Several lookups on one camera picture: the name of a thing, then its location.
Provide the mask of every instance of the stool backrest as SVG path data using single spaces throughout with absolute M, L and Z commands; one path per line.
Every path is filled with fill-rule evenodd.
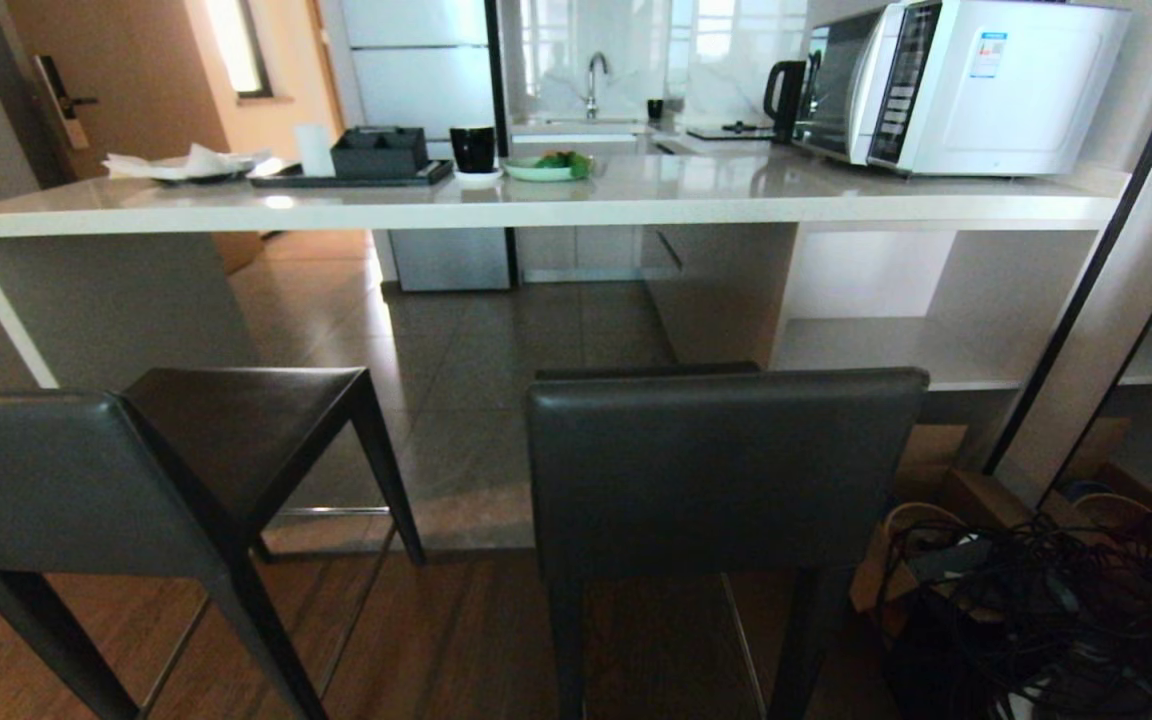
M 912 367 L 532 384 L 541 574 L 854 564 L 927 384 Z
M 187 575 L 223 510 L 111 393 L 0 393 L 0 570 Z

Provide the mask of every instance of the dark gray bar stool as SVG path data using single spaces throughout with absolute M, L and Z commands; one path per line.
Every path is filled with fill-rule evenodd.
M 407 555 L 424 564 L 365 369 L 151 370 L 123 395 L 0 393 L 1 614 L 97 715 L 132 719 L 142 707 L 41 574 L 196 578 L 294 715 L 324 719 L 248 551 L 264 548 L 262 529 L 348 420 Z
M 781 568 L 798 571 L 767 717 L 804 715 L 929 376 L 740 370 L 548 373 L 526 394 L 561 720 L 584 712 L 586 579 Z

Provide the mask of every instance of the white saucer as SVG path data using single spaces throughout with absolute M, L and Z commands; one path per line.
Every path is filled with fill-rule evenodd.
M 497 181 L 502 176 L 500 168 L 493 169 L 491 173 L 462 173 L 461 170 L 453 170 L 456 173 L 456 182 L 461 183 L 461 187 L 476 188 L 476 187 L 493 187 Z

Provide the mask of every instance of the black kettle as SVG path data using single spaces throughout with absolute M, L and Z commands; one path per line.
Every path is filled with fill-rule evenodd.
M 772 118 L 772 142 L 788 145 L 794 135 L 794 120 L 799 116 L 803 97 L 803 77 L 808 65 L 803 60 L 781 60 L 772 66 L 767 76 L 767 91 L 763 92 L 763 111 Z M 776 86 L 781 88 L 776 96 Z

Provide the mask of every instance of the faucet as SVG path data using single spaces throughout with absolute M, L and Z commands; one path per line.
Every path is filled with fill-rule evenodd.
M 585 97 L 585 118 L 593 120 L 598 118 L 598 94 L 594 91 L 594 65 L 602 63 L 604 76 L 609 76 L 612 69 L 607 67 L 607 55 L 604 55 L 601 51 L 594 53 L 589 59 L 589 78 L 586 82 L 586 90 L 589 97 Z

